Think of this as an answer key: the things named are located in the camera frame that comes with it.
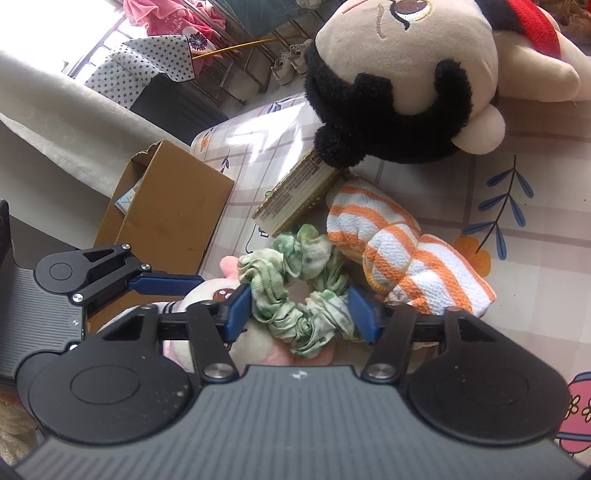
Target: cardboard box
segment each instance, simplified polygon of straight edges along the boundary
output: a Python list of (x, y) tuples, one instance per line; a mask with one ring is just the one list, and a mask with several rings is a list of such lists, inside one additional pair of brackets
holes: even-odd
[[(127, 215), (115, 200), (142, 183)], [(129, 161), (96, 236), (95, 247), (130, 244), (142, 262), (172, 274), (197, 272), (234, 181), (168, 141), (152, 145)], [(114, 315), (137, 304), (174, 300), (130, 292), (96, 313), (96, 332)]]

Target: doll face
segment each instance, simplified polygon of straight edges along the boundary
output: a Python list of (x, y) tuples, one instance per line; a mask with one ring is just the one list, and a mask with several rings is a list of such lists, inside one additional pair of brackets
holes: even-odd
[(492, 29), (473, 0), (348, 0), (319, 31), (316, 47), (348, 83), (359, 73), (389, 79), (393, 107), (404, 115), (433, 104), (434, 71), (445, 59), (466, 71), (473, 111), (495, 94)]

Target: blue leaf pattern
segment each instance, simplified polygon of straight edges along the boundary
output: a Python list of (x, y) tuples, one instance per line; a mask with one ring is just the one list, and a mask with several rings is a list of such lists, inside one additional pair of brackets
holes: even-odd
[(513, 212), (513, 217), (515, 218), (517, 225), (519, 225), (522, 228), (525, 227), (525, 215), (523, 214), (521, 207), (517, 204), (517, 202), (511, 195), (515, 178), (517, 178), (517, 181), (521, 186), (521, 190), (523, 190), (526, 197), (533, 198), (534, 196), (534, 190), (531, 188), (530, 184), (527, 183), (524, 176), (517, 171), (516, 154), (513, 156), (513, 167), (509, 170), (504, 170), (500, 173), (493, 175), (491, 178), (487, 180), (486, 185), (488, 187), (494, 187), (496, 185), (499, 185), (507, 177), (511, 177), (511, 181), (509, 182), (509, 186), (507, 188), (506, 193), (498, 195), (488, 200), (484, 200), (478, 206), (479, 211), (485, 212), (486, 210), (490, 210), (491, 208), (498, 205), (499, 203), (501, 203), (501, 201), (504, 200), (501, 205), (501, 208), (498, 210), (495, 220), (492, 222), (471, 223), (470, 225), (466, 225), (462, 229), (462, 235), (472, 235), (473, 233), (486, 231), (486, 234), (484, 235), (482, 241), (478, 245), (476, 252), (480, 251), (480, 249), (484, 246), (489, 237), (494, 233), (496, 237), (496, 252), (500, 260), (506, 260), (507, 258), (507, 245), (505, 243), (505, 237), (503, 236), (503, 232), (499, 227), (499, 220), (505, 210), (507, 200), (509, 200), (509, 202), (511, 203), (511, 210)]
[(507, 245), (505, 244), (505, 238), (498, 225), (496, 226), (496, 253), (499, 255), (500, 260), (506, 260)]
[(272, 104), (269, 105), (269, 108), (267, 109), (267, 113), (278, 112), (279, 110), (281, 110), (281, 105), (279, 105), (279, 103), (277, 103), (277, 102), (273, 102)]
[(466, 225), (462, 230), (462, 235), (472, 235), (473, 233), (482, 232), (489, 228), (494, 222), (471, 223)]
[(511, 202), (511, 210), (513, 210), (513, 216), (515, 217), (517, 225), (519, 225), (522, 228), (525, 227), (525, 217), (523, 215), (523, 212), (519, 208), (519, 205), (515, 203), (515, 200), (513, 200), (513, 197), (511, 195), (509, 195), (509, 201)]
[(527, 180), (524, 179), (523, 178), (523, 175), (521, 173), (519, 173), (517, 170), (515, 171), (515, 174), (517, 175), (517, 180), (519, 181), (519, 185), (521, 185), (521, 190), (523, 190), (523, 193), (525, 193), (525, 195), (528, 198), (533, 198), (534, 197), (534, 191), (530, 187), (530, 184), (527, 183)]
[(230, 151), (228, 150), (228, 154), (222, 160), (222, 169), (220, 170), (220, 173), (224, 173), (226, 168), (230, 168), (230, 160), (228, 160), (229, 156), (230, 156)]
[(507, 195), (508, 195), (508, 193), (504, 193), (503, 195), (498, 195), (498, 196), (493, 197), (491, 199), (485, 200), (484, 202), (482, 202), (478, 206), (478, 210), (480, 210), (481, 212), (484, 212), (485, 210), (489, 210), (489, 209), (493, 208), (497, 203), (499, 203)]
[(497, 173), (493, 177), (489, 178), (488, 181), (486, 182), (486, 186), (494, 187), (495, 185), (498, 185), (499, 183), (501, 183), (503, 180), (505, 180), (507, 178), (507, 175), (509, 175), (509, 173), (511, 173), (511, 170), (512, 169), (510, 168), (509, 170), (502, 171), (501, 173)]

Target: orange striped towel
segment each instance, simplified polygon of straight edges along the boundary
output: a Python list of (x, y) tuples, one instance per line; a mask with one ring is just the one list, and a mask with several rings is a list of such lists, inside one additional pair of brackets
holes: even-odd
[(387, 300), (442, 314), (457, 306), (482, 316), (496, 299), (488, 284), (443, 240), (421, 235), (417, 221), (368, 180), (354, 177), (336, 194), (327, 234), (361, 263), (365, 278)]

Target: white sneaker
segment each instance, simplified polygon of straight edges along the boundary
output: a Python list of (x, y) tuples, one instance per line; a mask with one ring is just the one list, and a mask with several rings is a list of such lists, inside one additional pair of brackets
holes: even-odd
[(292, 45), (288, 56), (289, 61), (300, 75), (305, 75), (308, 71), (308, 65), (306, 65), (306, 60), (304, 59), (304, 52), (305, 49), (303, 49), (303, 45)]
[(281, 58), (276, 59), (275, 64), (271, 67), (271, 73), (281, 85), (290, 83), (296, 74), (287, 56), (287, 53), (282, 54)]

